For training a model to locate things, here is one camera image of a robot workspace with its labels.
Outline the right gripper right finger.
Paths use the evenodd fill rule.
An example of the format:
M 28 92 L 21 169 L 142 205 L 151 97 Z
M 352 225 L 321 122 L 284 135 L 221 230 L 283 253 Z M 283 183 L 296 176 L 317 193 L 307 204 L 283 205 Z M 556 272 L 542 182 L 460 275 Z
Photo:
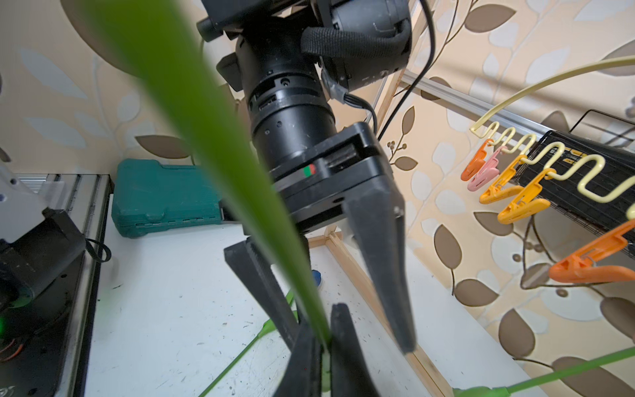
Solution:
M 331 330 L 332 396 L 379 396 L 346 304 L 332 306 Z

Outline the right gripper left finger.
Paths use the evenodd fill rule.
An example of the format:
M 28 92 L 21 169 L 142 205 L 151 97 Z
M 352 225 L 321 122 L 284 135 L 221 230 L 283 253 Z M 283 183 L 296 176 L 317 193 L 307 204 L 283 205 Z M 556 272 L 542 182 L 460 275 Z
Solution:
M 308 322 L 300 324 L 289 363 L 274 397 L 322 395 L 322 345 Z

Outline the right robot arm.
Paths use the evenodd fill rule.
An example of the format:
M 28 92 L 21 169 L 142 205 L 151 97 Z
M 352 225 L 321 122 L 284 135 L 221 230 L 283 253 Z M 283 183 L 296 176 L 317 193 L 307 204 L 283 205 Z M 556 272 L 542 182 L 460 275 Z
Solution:
M 73 262 L 89 255 L 96 264 L 112 252 L 87 238 L 71 216 L 49 208 L 6 166 L 1 168 L 1 311 L 21 309 L 43 295 Z M 335 345 L 324 349 L 309 322 L 294 313 L 271 270 L 271 262 L 253 238 L 224 251 L 234 274 L 266 311 L 289 350 L 291 359 L 275 390 L 277 396 L 319 396 L 322 365 L 328 363 L 335 396 L 377 396 L 345 304 L 332 308 Z

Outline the yellow clip hanger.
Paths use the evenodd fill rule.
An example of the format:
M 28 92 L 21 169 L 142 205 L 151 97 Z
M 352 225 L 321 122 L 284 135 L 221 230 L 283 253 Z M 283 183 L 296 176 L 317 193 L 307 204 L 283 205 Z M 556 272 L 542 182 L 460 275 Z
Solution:
M 508 99 L 500 102 L 499 104 L 496 104 L 488 112 L 486 112 L 483 116 L 481 116 L 470 127 L 470 132 L 472 134 L 474 134 L 475 136 L 479 137 L 479 138 L 486 137 L 486 134 L 484 132 L 483 133 L 479 133 L 478 132 L 478 130 L 481 128 L 481 126 L 483 126 L 487 121 L 489 121 L 499 111 L 501 111 L 504 108 L 508 107 L 509 105 L 517 102 L 519 99 L 522 99 L 522 98 L 528 96 L 529 94 L 532 94 L 532 93 L 538 91 L 539 89 L 543 89 L 543 88 L 545 88 L 547 86 L 553 85 L 553 84 L 558 83 L 560 81 L 563 81 L 565 79 L 570 79 L 570 78 L 576 77 L 578 75 L 587 74 L 587 73 L 590 73 L 590 72 L 600 71 L 600 70 L 604 70 L 604 69 L 613 69 L 613 68 L 633 66 L 633 65 L 634 65 L 634 57 L 633 56 L 623 56 L 623 57 L 618 57 L 618 58 L 612 58 L 612 59 L 598 61 L 598 62 L 595 62 L 593 64 L 588 64 L 586 66 L 580 66 L 580 67 L 577 67 L 577 68 L 574 68 L 574 69 L 570 69 L 570 70 L 562 72 L 560 74 L 555 74 L 554 76 L 552 76 L 552 77 L 550 77 L 548 79 L 544 79 L 544 80 L 538 82 L 537 84 L 533 84 L 533 85 L 531 85 L 531 86 L 529 86 L 529 87 L 527 87 L 525 89 L 520 90 L 519 92 L 517 92 L 513 96 L 509 97 Z M 527 160 L 525 160 L 523 164 L 536 165 L 540 160 L 542 160 L 543 157 L 548 155 L 549 156 L 549 160 L 547 161 L 546 165 L 544 165 L 544 167 L 542 167 L 542 170 L 545 170 L 547 168 L 552 168 L 555 165 L 555 163 L 557 162 L 557 160 L 559 160 L 560 157 L 562 155 L 564 155 L 565 148 L 566 147 L 565 147 L 565 144 L 563 142 L 552 142 L 547 147 L 545 147 L 534 158 L 532 158 L 532 159 L 527 158 Z M 591 201 L 593 201 L 595 203 L 610 203 L 610 202 L 616 200 L 620 195 L 622 195 L 628 189 L 630 189 L 630 188 L 632 188 L 634 186 L 634 178 L 631 176 L 631 177 L 627 178 L 626 180 L 624 180 L 623 182 L 621 182 L 617 187 L 613 188 L 606 195 L 603 195 L 603 196 L 598 195 L 598 194 L 592 192 L 591 190 L 588 190 L 587 189 L 587 185 L 590 182 L 592 182 L 592 180 L 595 177 L 597 177 L 600 174 L 600 172 L 602 172 L 602 170 L 606 166 L 605 158 L 602 155 L 599 155 L 599 154 L 587 155 L 587 156 L 581 158 L 580 160 L 577 160 L 567 170 L 566 173 L 560 175 L 557 172 L 555 172 L 554 174 L 552 174 L 551 178 L 549 178 L 549 179 L 545 178 L 544 180 L 557 180 L 557 181 L 568 180 L 572 176 L 574 176 L 577 171 L 581 170 L 584 165 L 586 165 L 586 164 L 588 164 L 590 162 L 592 162 L 594 164 L 593 167 L 586 174 L 584 174 L 581 177 L 580 181 L 578 182 L 578 184 L 576 186 L 577 192 L 579 194 L 581 194 L 582 196 L 584 196 L 585 198 L 588 198 L 588 199 L 590 199 Z

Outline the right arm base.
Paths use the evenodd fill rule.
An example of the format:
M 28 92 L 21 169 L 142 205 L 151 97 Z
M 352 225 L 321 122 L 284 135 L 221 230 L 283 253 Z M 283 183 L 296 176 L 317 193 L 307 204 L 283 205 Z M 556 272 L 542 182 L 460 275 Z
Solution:
M 53 396 L 60 383 L 84 257 L 31 304 L 1 314 L 1 395 Z

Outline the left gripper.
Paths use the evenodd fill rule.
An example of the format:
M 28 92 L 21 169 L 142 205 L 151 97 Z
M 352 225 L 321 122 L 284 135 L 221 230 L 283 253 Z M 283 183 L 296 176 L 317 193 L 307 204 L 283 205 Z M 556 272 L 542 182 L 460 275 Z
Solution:
M 300 233 L 346 218 L 401 352 L 417 336 L 405 270 L 405 208 L 388 159 L 370 125 L 335 132 L 322 123 L 264 122 L 254 130 L 256 152 L 269 172 L 271 193 L 249 198 L 260 228 L 283 223 Z M 253 238 L 228 246 L 224 260 L 270 316 L 290 350 L 309 345 L 302 310 L 292 309 L 269 261 Z

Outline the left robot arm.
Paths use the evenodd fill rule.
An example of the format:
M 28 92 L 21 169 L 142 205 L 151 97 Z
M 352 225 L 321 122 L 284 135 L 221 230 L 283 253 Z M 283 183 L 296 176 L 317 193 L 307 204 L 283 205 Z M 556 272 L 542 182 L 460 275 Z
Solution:
M 357 239 L 396 342 L 417 337 L 405 271 L 405 208 L 376 122 L 338 129 L 330 99 L 354 95 L 408 64 L 405 1 L 206 1 L 197 28 L 227 36 L 217 70 L 243 92 L 251 141 L 289 211 L 296 235 L 345 219 Z

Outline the white tulip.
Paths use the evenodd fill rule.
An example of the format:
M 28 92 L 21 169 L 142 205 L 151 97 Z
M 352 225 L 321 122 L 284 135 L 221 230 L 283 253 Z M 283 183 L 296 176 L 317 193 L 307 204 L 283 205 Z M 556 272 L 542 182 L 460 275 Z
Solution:
M 521 391 L 525 391 L 534 387 L 538 387 L 540 385 L 545 385 L 547 383 L 554 382 L 556 380 L 564 380 L 567 377 L 577 376 L 585 374 L 586 372 L 590 372 L 595 369 L 599 369 L 603 366 L 607 366 L 613 364 L 615 362 L 620 362 L 623 360 L 630 359 L 634 357 L 634 348 L 630 347 L 627 349 L 623 349 L 618 352 L 613 352 L 607 354 L 602 357 L 595 358 L 588 362 L 583 362 L 581 364 L 574 365 L 573 367 L 569 367 L 567 369 L 557 370 L 552 372 L 551 374 L 541 375 L 537 378 L 532 378 L 530 380 L 526 380 L 523 382 L 519 382 L 515 385 L 506 386 L 506 387 L 496 387 L 489 388 L 486 386 L 478 386 L 473 387 L 467 390 L 454 389 L 454 396 L 462 396 L 462 397 L 477 397 L 477 396 L 490 396 L 490 397 L 504 397 L 511 396 L 515 393 L 519 393 Z
M 240 121 L 218 90 L 180 7 L 173 1 L 81 1 L 89 28 L 141 81 L 173 130 L 183 137 L 214 186 L 279 266 L 299 311 L 324 349 L 331 342 L 326 314 L 296 228 L 260 228 L 249 196 L 271 193 L 269 175 L 257 162 Z

